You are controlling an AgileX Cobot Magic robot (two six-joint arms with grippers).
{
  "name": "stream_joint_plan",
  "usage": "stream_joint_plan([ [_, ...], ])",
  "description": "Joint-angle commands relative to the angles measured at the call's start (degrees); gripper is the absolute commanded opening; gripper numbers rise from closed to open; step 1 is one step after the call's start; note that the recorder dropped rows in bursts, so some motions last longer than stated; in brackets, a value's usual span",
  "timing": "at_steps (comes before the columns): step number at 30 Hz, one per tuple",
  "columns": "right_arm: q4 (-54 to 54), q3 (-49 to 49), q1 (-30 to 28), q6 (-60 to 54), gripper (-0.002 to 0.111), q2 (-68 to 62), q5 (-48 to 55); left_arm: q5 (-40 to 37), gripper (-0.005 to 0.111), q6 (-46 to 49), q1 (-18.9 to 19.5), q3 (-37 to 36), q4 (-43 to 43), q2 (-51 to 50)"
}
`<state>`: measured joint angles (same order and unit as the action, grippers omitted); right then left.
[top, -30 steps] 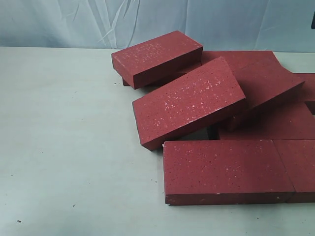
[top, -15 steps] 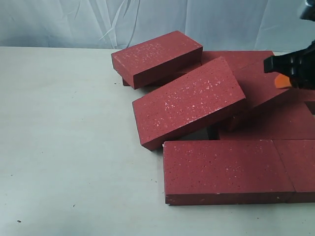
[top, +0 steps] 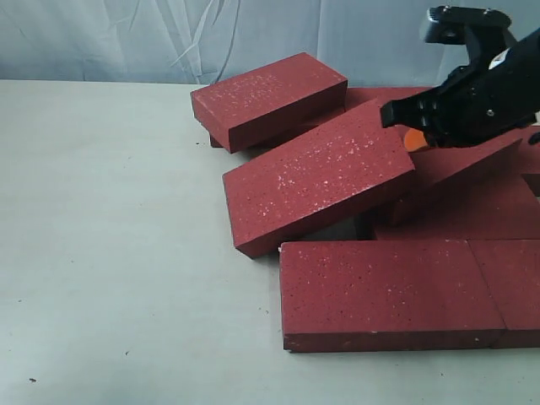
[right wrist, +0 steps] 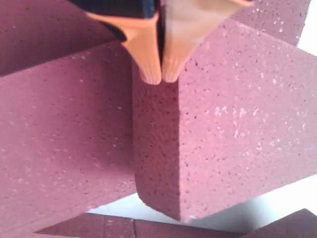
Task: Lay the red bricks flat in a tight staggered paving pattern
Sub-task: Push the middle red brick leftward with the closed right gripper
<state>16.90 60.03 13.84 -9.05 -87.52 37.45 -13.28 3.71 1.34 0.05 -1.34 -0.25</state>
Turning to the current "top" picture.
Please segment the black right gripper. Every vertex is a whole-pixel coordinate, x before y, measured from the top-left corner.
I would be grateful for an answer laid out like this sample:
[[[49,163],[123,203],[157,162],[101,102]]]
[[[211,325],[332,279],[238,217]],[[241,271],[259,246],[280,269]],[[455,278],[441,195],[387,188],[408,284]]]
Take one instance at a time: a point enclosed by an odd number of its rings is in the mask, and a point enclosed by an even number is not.
[[[439,86],[381,109],[381,125],[410,127],[408,152],[472,147],[536,121],[539,110],[539,34],[512,45],[506,31],[467,31],[469,63]]]

